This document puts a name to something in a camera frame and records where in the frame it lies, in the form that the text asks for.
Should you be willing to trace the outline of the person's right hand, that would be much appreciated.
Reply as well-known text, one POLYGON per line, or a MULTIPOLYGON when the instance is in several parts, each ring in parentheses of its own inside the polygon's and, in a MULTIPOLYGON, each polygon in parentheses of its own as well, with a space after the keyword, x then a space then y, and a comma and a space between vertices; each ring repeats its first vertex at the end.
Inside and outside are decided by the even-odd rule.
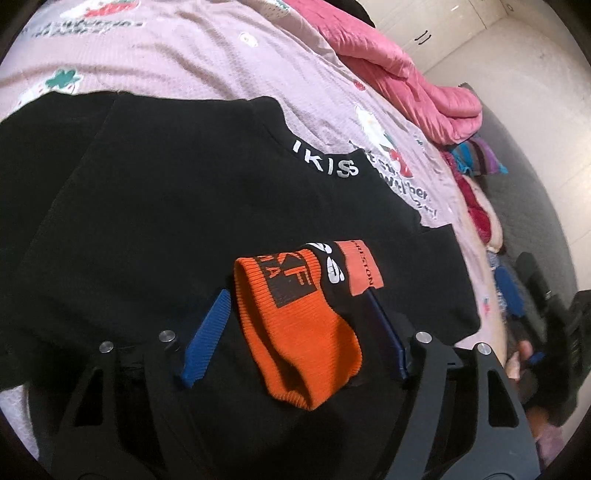
MULTIPOLYGON (((517 351, 510 357, 505 366, 505 372, 515 388, 518 388, 521 380, 522 365, 532 357, 534 349, 530 341, 518 342, 517 351)), ((538 441, 549 425, 549 413, 538 405, 532 405, 525 409, 533 438, 538 441)))

